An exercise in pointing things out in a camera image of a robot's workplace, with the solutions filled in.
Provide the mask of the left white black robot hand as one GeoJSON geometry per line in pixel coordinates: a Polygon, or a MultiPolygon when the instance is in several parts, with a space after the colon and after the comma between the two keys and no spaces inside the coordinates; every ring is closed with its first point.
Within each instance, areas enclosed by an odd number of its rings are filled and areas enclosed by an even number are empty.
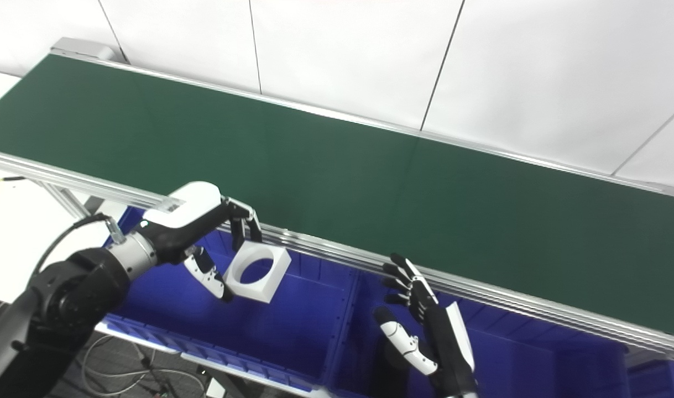
{"type": "Polygon", "coordinates": [[[253,207],[223,196],[215,184],[193,181],[170,194],[168,203],[146,211],[138,232],[149,242],[158,265],[184,264],[214,297],[230,302],[233,291],[210,253],[197,244],[225,222],[231,229],[233,251],[243,246],[246,228],[251,241],[263,241],[263,229],[253,207]]]}

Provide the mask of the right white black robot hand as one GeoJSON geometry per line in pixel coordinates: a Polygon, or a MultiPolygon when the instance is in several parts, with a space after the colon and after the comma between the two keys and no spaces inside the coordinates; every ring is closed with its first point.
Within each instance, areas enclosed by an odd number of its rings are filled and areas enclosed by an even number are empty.
{"type": "Polygon", "coordinates": [[[386,306],[375,308],[373,315],[383,335],[407,365],[430,381],[437,397],[474,397],[479,393],[475,360],[467,328],[456,303],[440,304],[435,292],[410,259],[392,253],[382,264],[387,277],[383,285],[395,293],[384,302],[407,308],[422,327],[425,346],[398,321],[386,306]]]}

